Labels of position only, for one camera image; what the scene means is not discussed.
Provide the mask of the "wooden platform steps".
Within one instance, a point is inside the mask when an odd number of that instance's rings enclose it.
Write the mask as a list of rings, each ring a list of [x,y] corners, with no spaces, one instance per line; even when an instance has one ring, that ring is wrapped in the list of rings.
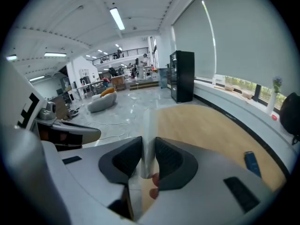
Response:
[[[158,81],[137,81],[129,85],[129,90],[140,90],[146,88],[159,87]]]

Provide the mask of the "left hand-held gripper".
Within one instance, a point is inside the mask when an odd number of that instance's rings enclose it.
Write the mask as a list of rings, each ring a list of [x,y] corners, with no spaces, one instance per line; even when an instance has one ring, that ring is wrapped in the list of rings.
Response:
[[[6,59],[0,59],[0,147],[9,145],[16,135],[10,135],[9,130],[28,130],[40,136],[37,120],[42,120],[38,113],[46,108],[44,99],[17,69]]]

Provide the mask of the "brown wooden cabinet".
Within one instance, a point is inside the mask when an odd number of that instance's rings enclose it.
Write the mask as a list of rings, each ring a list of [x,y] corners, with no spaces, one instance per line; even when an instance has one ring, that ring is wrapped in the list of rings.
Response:
[[[119,75],[111,78],[112,86],[116,91],[121,91],[126,89],[126,84],[124,80],[124,75]]]

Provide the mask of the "black backpack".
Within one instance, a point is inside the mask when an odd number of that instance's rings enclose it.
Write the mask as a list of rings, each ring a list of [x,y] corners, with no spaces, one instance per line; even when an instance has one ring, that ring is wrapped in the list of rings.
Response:
[[[300,142],[300,96],[295,92],[286,97],[279,111],[280,123],[293,135],[292,145]]]

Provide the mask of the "black upright device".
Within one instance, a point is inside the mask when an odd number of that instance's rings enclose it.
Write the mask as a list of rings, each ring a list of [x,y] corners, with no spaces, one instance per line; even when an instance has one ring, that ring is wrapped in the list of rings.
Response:
[[[254,93],[254,95],[252,96],[252,99],[254,100],[254,101],[258,101],[258,99],[259,99],[259,96],[260,96],[260,92],[261,92],[261,85],[259,85],[259,84],[257,84],[256,85],[256,88],[255,88],[255,93]]]

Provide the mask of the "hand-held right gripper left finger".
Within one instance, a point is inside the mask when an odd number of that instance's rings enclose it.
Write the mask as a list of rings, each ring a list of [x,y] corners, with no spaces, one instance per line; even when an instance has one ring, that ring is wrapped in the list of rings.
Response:
[[[54,225],[135,225],[128,181],[141,137],[59,152],[42,142]]]

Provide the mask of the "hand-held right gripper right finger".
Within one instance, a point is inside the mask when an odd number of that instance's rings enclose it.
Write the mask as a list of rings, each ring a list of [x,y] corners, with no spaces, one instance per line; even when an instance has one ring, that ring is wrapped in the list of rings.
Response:
[[[157,137],[158,197],[140,225],[251,225],[276,194],[224,155]]]

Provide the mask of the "grey round sofa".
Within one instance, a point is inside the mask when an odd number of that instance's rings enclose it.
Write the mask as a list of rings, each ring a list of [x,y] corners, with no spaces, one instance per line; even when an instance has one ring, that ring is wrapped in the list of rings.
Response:
[[[112,107],[116,103],[117,92],[112,92],[101,97],[100,95],[92,96],[92,100],[87,104],[87,109],[91,113],[103,111]]]

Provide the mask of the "person's right hand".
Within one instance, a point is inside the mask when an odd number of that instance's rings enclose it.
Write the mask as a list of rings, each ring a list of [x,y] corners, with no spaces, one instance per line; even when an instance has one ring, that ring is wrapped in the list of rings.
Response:
[[[152,176],[152,183],[155,187],[149,190],[149,196],[155,200],[159,194],[159,173]]]

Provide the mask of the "black balcony railing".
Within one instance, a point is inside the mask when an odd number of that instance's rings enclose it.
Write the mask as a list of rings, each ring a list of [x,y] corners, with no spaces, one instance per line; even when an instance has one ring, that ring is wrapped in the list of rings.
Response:
[[[124,59],[124,58],[137,58],[143,56],[144,54],[149,54],[149,47],[141,47],[136,49],[130,49],[125,51],[114,52],[111,54],[105,54],[101,57],[92,57],[91,60],[86,59],[90,64],[98,66],[104,63]]]

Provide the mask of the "white vase with flowers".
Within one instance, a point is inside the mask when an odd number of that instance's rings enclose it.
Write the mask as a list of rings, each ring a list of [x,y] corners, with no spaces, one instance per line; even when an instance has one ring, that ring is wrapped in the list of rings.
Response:
[[[280,92],[280,88],[282,86],[282,78],[280,76],[276,76],[272,79],[272,89],[271,89],[271,96],[266,108],[266,113],[268,115],[272,114],[272,111],[275,107],[275,102],[277,99],[277,94]]]

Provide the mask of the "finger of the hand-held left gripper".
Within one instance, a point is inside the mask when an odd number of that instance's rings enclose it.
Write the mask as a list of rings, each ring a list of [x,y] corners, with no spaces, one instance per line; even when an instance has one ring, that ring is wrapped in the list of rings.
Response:
[[[79,147],[101,137],[97,128],[57,120],[48,129],[49,141],[58,146]]]

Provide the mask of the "grey roller blind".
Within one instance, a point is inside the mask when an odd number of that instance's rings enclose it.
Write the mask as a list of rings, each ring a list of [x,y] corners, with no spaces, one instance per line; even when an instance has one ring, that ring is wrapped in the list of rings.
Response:
[[[215,51],[209,19],[202,0],[194,0],[173,24],[177,50],[193,52],[195,76],[212,79]]]
[[[216,43],[218,75],[268,88],[282,79],[281,94],[300,95],[300,53],[269,0],[203,0]]]

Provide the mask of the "wooden coffee table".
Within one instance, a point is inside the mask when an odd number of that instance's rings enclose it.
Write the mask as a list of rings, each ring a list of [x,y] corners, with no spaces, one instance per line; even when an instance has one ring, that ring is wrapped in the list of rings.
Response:
[[[261,179],[277,196],[285,184],[279,166],[262,146],[246,131],[220,112],[201,105],[178,105],[157,110],[158,136],[218,152],[246,168],[244,154],[252,151],[258,162]],[[154,174],[159,172],[154,161]],[[149,190],[155,186],[152,178],[142,178],[143,214],[154,203]]]

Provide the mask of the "orange cushion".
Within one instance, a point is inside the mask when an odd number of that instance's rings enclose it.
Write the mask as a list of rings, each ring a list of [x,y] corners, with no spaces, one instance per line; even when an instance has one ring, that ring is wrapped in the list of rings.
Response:
[[[114,92],[115,92],[114,87],[109,87],[109,88],[107,88],[106,90],[104,90],[104,91],[100,94],[100,96],[101,96],[101,97],[104,97],[105,95],[110,94],[110,93],[114,93]]]

